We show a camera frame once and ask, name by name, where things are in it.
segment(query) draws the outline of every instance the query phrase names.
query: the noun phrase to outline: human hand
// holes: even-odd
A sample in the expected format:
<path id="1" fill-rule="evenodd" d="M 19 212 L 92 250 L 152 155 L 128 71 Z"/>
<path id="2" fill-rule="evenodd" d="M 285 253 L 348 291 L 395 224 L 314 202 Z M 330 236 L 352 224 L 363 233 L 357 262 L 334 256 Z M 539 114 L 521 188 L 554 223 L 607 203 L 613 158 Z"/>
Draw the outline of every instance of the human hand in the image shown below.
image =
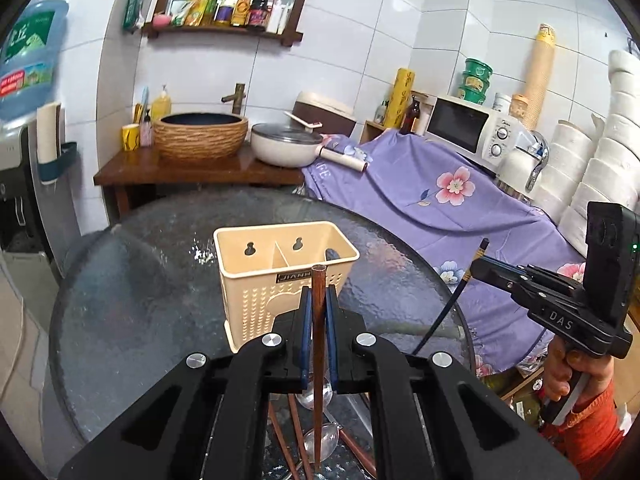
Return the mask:
<path id="1" fill-rule="evenodd" d="M 607 355 L 594 359 L 577 350 L 571 350 L 567 354 L 564 341 L 556 335 L 549 343 L 543 376 L 545 394 L 549 399 L 557 402 L 569 394 L 569 379 L 574 370 L 591 375 L 575 403 L 580 408 L 589 404 L 609 386 L 613 379 L 613 357 Z"/>

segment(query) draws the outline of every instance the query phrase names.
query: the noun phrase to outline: yellow soap bottle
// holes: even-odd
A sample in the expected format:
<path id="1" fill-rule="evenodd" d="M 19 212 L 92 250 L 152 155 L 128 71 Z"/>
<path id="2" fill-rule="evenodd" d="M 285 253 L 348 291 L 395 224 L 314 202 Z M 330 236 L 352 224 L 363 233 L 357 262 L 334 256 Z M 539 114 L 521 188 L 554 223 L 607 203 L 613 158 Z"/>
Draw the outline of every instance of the yellow soap bottle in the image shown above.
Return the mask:
<path id="1" fill-rule="evenodd" d="M 166 92 L 166 85 L 162 85 L 162 93 L 151 103 L 151 121 L 159 121 L 171 114 L 171 98 Z"/>

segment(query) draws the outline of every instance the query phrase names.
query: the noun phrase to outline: wooden mirror frame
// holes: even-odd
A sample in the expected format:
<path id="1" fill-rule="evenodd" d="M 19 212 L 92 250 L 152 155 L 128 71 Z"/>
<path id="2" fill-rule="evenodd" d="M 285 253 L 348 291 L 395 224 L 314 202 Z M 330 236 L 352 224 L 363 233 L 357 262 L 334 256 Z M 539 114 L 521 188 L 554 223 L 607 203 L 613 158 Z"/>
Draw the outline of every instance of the wooden mirror frame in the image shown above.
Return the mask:
<path id="1" fill-rule="evenodd" d="M 156 8 L 154 9 L 154 15 L 166 11 L 169 4 L 169 0 L 158 0 L 156 2 Z M 142 27 L 142 33 L 150 40 L 158 37 L 159 34 L 164 32 L 222 32 L 228 34 L 243 34 L 246 36 L 258 36 L 261 38 L 279 39 L 283 46 L 292 46 L 294 43 L 302 41 L 302 32 L 298 32 L 298 22 L 300 21 L 300 15 L 302 14 L 302 7 L 305 5 L 305 0 L 293 0 L 293 6 L 291 7 L 291 14 L 287 20 L 287 25 L 284 28 L 282 34 L 273 34 L 271 32 L 254 31 L 241 27 L 226 27 L 224 25 L 201 25 L 198 27 L 167 27 L 157 30 L 154 28 L 151 22 L 146 22 Z"/>

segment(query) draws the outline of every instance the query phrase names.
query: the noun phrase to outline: white saucepan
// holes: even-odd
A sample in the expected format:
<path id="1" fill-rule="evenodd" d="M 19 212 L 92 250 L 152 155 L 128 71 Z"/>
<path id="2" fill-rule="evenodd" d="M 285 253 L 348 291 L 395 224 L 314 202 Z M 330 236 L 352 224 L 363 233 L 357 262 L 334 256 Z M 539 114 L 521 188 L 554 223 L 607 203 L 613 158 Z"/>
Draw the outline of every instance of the white saucepan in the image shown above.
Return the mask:
<path id="1" fill-rule="evenodd" d="M 251 148 L 267 164 L 282 168 L 303 168 L 319 156 L 357 171 L 365 171 L 363 160 L 332 152 L 322 146 L 324 137 L 286 124 L 256 124 L 251 130 Z"/>

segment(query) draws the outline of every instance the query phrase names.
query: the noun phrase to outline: round table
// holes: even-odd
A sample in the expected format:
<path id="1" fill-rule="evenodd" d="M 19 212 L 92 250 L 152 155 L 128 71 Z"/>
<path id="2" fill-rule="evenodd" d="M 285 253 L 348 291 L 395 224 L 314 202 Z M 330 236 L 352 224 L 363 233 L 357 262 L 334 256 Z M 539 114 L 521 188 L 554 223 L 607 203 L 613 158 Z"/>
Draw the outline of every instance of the round table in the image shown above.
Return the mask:
<path id="1" fill-rule="evenodd" d="M 360 251 L 340 306 L 362 314 L 370 332 L 411 351 L 450 292 L 390 232 L 353 212 L 272 189 L 227 187 L 166 198 L 103 232 L 73 264 L 58 293 L 50 327 L 51 377 L 80 439 L 100 433 L 188 354 L 230 354 L 212 241 L 216 229 L 318 220 L 335 223 Z M 470 368 L 475 361 L 457 306 L 420 355 L 437 350 Z M 337 397 L 334 416 L 370 449 Z M 269 446 L 277 446 L 274 439 Z M 335 456 L 341 453 L 349 452 L 338 449 Z M 266 455 L 278 451 L 268 449 Z M 279 478 L 278 460 L 266 461 L 266 478 Z"/>

